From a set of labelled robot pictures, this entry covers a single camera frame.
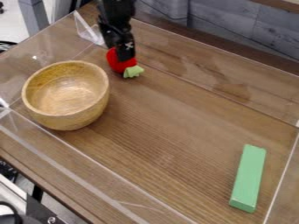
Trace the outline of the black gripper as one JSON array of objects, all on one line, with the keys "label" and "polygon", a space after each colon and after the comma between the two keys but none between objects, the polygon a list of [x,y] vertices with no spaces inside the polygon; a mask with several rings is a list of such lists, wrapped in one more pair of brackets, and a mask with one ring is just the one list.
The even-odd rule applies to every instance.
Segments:
[{"label": "black gripper", "polygon": [[130,33],[130,18],[136,14],[136,0],[97,0],[97,25],[106,48],[114,46],[118,61],[136,56],[134,37]]}]

